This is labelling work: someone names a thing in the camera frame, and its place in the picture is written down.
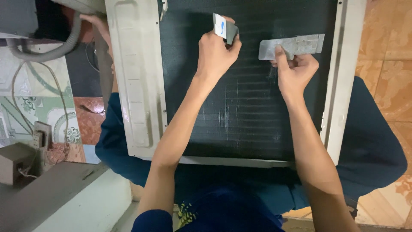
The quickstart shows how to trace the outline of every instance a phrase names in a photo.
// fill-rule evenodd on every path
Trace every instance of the gray flexible hose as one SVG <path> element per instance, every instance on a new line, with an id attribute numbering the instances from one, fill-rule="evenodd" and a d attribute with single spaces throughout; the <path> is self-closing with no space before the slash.
<path id="1" fill-rule="evenodd" d="M 69 38 L 67 38 L 66 42 L 64 42 L 60 47 L 42 54 L 30 54 L 20 51 L 17 47 L 17 39 L 6 39 L 6 41 L 10 51 L 15 57 L 26 61 L 42 63 L 49 60 L 60 58 L 64 56 L 66 53 L 73 50 L 77 43 L 77 40 L 79 39 L 81 27 L 82 20 L 80 19 L 80 12 L 76 11 L 73 18 L 72 31 L 70 32 Z"/>

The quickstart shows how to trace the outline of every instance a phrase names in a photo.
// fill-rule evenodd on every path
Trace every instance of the paper label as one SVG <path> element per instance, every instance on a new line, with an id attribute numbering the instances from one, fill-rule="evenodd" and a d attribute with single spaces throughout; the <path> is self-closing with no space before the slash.
<path id="1" fill-rule="evenodd" d="M 215 14 L 215 34 L 226 39 L 226 19 Z"/>

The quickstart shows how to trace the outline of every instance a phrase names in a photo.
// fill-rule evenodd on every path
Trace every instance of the white plastic frame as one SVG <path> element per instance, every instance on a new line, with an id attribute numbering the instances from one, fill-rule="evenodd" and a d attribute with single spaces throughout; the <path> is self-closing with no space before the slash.
<path id="1" fill-rule="evenodd" d="M 322 142 L 335 165 L 342 145 L 367 0 L 337 1 L 321 131 Z M 105 2 L 128 152 L 130 156 L 151 160 L 167 126 L 157 0 Z M 143 99 L 136 104 L 133 99 L 142 98 L 136 96 L 138 90 L 143 92 Z M 137 112 L 144 112 L 144 117 L 136 117 Z M 293 164 L 276 160 L 194 156 L 183 156 L 180 163 L 261 168 Z"/>

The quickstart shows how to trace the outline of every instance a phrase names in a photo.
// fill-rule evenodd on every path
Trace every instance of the blue shirt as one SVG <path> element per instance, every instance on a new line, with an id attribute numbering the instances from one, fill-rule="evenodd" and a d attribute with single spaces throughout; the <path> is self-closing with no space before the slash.
<path id="1" fill-rule="evenodd" d="M 180 205 L 178 232 L 282 230 L 282 216 L 273 215 L 261 200 L 234 184 L 204 189 Z M 172 232 L 172 216 L 164 210 L 140 214 L 132 232 Z"/>

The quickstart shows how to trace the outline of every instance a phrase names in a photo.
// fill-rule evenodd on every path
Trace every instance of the person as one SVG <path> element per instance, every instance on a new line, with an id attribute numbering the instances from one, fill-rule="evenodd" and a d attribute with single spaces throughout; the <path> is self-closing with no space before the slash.
<path id="1" fill-rule="evenodd" d="M 95 16 L 82 18 L 98 28 L 112 56 L 107 23 Z M 239 35 L 230 48 L 213 32 L 201 37 L 197 72 L 152 161 L 127 153 L 114 81 L 95 151 L 114 172 L 144 187 L 132 231 L 172 231 L 174 203 L 180 207 L 181 232 L 282 231 L 280 214 L 307 206 L 311 206 L 317 231 L 359 231 L 345 199 L 357 201 L 397 180 L 406 171 L 406 158 L 364 82 L 355 77 L 335 167 L 303 98 L 318 69 L 311 55 L 287 61 L 278 46 L 276 60 L 271 61 L 278 68 L 279 89 L 289 111 L 296 170 L 178 164 L 202 103 L 236 61 L 240 49 Z"/>

